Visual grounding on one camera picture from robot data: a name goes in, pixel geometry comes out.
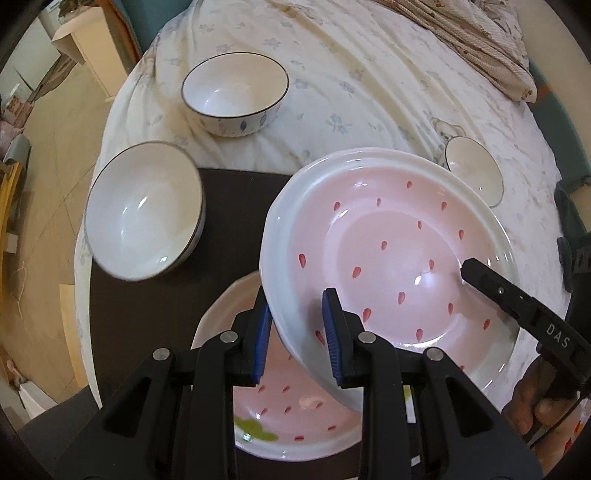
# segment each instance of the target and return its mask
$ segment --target wooden furniture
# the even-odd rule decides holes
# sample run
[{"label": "wooden furniture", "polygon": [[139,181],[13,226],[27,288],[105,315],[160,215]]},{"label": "wooden furniture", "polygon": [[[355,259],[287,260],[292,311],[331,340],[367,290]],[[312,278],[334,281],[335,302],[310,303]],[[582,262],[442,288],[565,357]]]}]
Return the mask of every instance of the wooden furniture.
[{"label": "wooden furniture", "polygon": [[52,43],[78,63],[87,63],[111,101],[127,78],[102,8],[93,7],[63,24]]},{"label": "wooden furniture", "polygon": [[[7,232],[8,218],[10,217],[10,207],[14,200],[14,194],[17,191],[18,179],[21,176],[22,165],[19,162],[12,165],[6,165],[0,162],[0,171],[4,174],[0,184],[0,272],[3,272],[2,262],[4,260],[5,248],[8,244],[10,233]],[[4,300],[5,287],[4,275],[0,275],[0,308]]]}]

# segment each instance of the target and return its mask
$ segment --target pink strawberry plate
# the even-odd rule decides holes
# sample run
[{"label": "pink strawberry plate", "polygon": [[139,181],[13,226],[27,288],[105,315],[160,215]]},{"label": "pink strawberry plate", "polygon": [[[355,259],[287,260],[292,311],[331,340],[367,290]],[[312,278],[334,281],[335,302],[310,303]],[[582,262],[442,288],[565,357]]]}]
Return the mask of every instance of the pink strawberry plate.
[{"label": "pink strawberry plate", "polygon": [[335,287],[345,310],[397,347],[442,348],[485,390],[519,327],[462,281],[461,263],[471,257],[518,283],[505,231],[469,186],[424,158],[363,148],[328,155],[290,179],[267,216],[260,272],[287,350],[361,411],[362,392],[333,379],[323,290]]},{"label": "pink strawberry plate", "polygon": [[[192,348],[232,326],[251,309],[258,272],[234,282],[203,315]],[[344,407],[310,378],[272,328],[265,374],[256,388],[234,388],[236,445],[262,458],[315,460],[361,441],[361,415]]]}]

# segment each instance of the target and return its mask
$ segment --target finger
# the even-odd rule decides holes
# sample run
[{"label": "finger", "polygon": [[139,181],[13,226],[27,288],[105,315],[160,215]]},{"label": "finger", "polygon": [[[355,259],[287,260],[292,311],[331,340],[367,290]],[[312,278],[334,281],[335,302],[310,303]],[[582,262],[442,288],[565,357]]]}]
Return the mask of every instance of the finger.
[{"label": "finger", "polygon": [[520,401],[511,401],[502,410],[503,416],[520,435],[530,431],[534,422],[531,407]]},{"label": "finger", "polygon": [[530,431],[533,424],[532,402],[535,388],[534,377],[531,374],[525,375],[517,382],[513,390],[513,398],[502,410],[505,418],[521,435]]},{"label": "finger", "polygon": [[[556,421],[560,420],[562,415],[566,413],[573,403],[572,401],[568,400],[554,401],[554,403],[558,402],[561,403],[557,404],[555,409],[550,408],[549,410],[543,407],[544,400],[540,402],[536,408],[536,416],[538,419],[543,423],[548,422],[549,424],[554,424]],[[580,416],[580,407],[575,408],[568,418],[566,418],[559,426],[557,426],[556,429],[553,430],[544,440],[536,445],[534,453],[540,461],[544,476],[550,472],[562,458],[562,455],[564,454],[564,446],[572,436],[574,429],[579,422]]]},{"label": "finger", "polygon": [[[574,402],[564,398],[543,398],[535,407],[535,416],[543,425],[551,427],[568,412]],[[558,425],[555,431],[563,430],[565,425],[566,421]]]}]

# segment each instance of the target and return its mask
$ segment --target white plate rim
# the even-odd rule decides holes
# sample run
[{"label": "white plate rim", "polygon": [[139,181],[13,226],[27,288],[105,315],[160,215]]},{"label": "white plate rim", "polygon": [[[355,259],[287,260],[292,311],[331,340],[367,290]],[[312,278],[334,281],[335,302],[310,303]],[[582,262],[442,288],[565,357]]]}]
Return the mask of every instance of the white plate rim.
[{"label": "white plate rim", "polygon": [[[281,278],[279,274],[275,275],[276,278],[270,280],[267,277],[267,272],[271,272],[275,269],[283,269],[285,271],[289,234],[288,232],[285,232],[286,229],[282,229],[281,224],[283,222],[293,222],[298,207],[301,206],[305,199],[303,192],[307,189],[312,189],[315,185],[323,181],[323,179],[341,171],[364,167],[392,168],[392,166],[404,166],[412,173],[436,181],[438,184],[447,188],[450,192],[462,199],[464,204],[472,211],[475,217],[480,220],[497,253],[502,252],[505,256],[506,268],[502,269],[503,276],[510,282],[519,286],[517,265],[505,229],[486,202],[484,202],[466,183],[445,168],[442,168],[425,158],[410,153],[390,150],[388,148],[365,147],[331,153],[296,172],[274,200],[265,221],[259,261],[263,289],[267,297],[271,314],[275,319],[277,332],[290,354],[293,355],[293,357],[306,369],[308,374],[330,395],[346,407],[357,411],[361,411],[362,409],[363,393],[361,389],[342,390],[336,385],[329,364],[317,363],[315,361],[317,359],[311,359],[310,355],[302,355],[301,350],[296,348],[296,343],[292,340],[288,331],[289,322],[282,318],[286,299],[289,297],[289,288],[286,289],[284,287],[281,280],[279,280],[279,278]],[[269,247],[270,245],[279,245],[280,247],[277,248],[276,251],[273,251]],[[292,302],[292,304],[288,305],[285,309],[288,311],[290,309],[291,311],[297,311],[294,306],[295,305],[293,305]],[[506,349],[507,353],[505,355],[505,361],[493,380],[498,378],[498,375],[508,363],[519,334],[519,326],[513,319],[509,318],[506,321],[506,324],[508,325],[506,336],[508,344],[511,344],[511,348]],[[481,364],[486,363],[488,356]],[[493,384],[493,380],[490,380],[486,384],[477,385],[481,390],[485,391],[491,384]]]}]

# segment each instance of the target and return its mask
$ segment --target floor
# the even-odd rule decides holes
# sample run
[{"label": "floor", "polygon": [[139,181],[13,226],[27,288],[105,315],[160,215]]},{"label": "floor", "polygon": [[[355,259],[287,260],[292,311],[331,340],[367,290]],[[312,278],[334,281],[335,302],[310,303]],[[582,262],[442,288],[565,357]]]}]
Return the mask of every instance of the floor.
[{"label": "floor", "polygon": [[10,296],[0,312],[0,342],[21,372],[57,402],[79,389],[59,285],[74,283],[74,246],[110,107],[90,70],[77,65],[36,101],[24,130],[32,149],[14,225],[18,251],[4,272],[11,277]]}]

